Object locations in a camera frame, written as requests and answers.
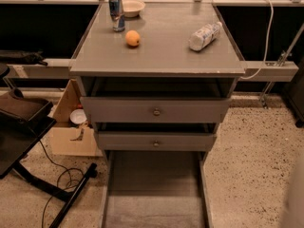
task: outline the terrazzo floor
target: terrazzo floor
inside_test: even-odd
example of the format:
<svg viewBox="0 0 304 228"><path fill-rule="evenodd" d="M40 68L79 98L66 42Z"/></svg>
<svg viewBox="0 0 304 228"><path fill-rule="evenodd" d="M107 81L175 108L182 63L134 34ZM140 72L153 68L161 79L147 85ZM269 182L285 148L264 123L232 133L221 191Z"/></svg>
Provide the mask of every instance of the terrazzo floor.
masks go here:
<svg viewBox="0 0 304 228"><path fill-rule="evenodd" d="M280 223L289 178L304 146L304 128L295 127L293 112L279 96L271 96L268 106L269 109L263 109L257 95L235 94L218 129L218 138L205 164L215 228L274 228ZM86 171L91 162L98 164L97 177L88 181L60 226L98 227L105 160L102 157L53 156L48 136L43 143L53 161L66 167ZM40 144L28 153L22 164L32 174L53 184L64 171L46 158ZM60 183L65 185L67 179L63 178ZM2 228L48 227L63 205L52 199L42 226L49 195L31 187L14 172L0 180L0 192Z"/></svg>

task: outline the drawer handle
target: drawer handle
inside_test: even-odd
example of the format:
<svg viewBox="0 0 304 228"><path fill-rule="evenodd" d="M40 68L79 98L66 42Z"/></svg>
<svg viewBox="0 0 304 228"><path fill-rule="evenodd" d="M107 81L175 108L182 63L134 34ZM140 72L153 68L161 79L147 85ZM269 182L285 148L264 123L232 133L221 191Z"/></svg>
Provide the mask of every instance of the drawer handle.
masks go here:
<svg viewBox="0 0 304 228"><path fill-rule="evenodd" d="M159 146L160 146L160 142L154 141L154 142L153 142L153 146L156 147L156 148L159 147Z"/></svg>
<svg viewBox="0 0 304 228"><path fill-rule="evenodd" d="M160 110L158 108L155 108L154 111L153 111L153 115L156 116L156 117L160 116L161 115Z"/></svg>

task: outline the white bowl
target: white bowl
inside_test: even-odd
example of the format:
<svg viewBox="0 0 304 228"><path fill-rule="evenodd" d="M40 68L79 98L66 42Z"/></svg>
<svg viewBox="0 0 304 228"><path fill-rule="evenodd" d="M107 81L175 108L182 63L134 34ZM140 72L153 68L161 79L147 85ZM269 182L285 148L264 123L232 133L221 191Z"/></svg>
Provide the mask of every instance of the white bowl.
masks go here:
<svg viewBox="0 0 304 228"><path fill-rule="evenodd" d="M86 114L82 109L77 109L70 113L69 118L74 124L83 124L86 121Z"/></svg>
<svg viewBox="0 0 304 228"><path fill-rule="evenodd" d="M145 3L140 0L123 0L124 16L133 18L140 14L145 7Z"/></svg>

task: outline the countertop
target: countertop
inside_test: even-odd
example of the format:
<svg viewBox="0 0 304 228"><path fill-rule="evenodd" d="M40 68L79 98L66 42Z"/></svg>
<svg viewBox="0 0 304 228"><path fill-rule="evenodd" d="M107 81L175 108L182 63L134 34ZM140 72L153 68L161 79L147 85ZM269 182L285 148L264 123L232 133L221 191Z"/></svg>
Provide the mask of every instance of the countertop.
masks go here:
<svg viewBox="0 0 304 228"><path fill-rule="evenodd" d="M72 76L203 76L235 77L244 73L224 29L200 52L189 48L190 35L219 19L210 3L146 2L136 18L125 18L125 31L115 32L107 2L101 4L75 60ZM138 47L129 47L125 34L141 35Z"/></svg>

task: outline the orange fruit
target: orange fruit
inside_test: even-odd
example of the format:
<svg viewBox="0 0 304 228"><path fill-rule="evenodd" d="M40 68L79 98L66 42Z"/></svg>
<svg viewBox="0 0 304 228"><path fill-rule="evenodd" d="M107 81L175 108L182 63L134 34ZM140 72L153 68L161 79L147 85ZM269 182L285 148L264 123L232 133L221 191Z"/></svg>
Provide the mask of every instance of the orange fruit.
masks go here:
<svg viewBox="0 0 304 228"><path fill-rule="evenodd" d="M125 41L128 45L136 47L140 44L141 35L136 30L130 30L125 35Z"/></svg>

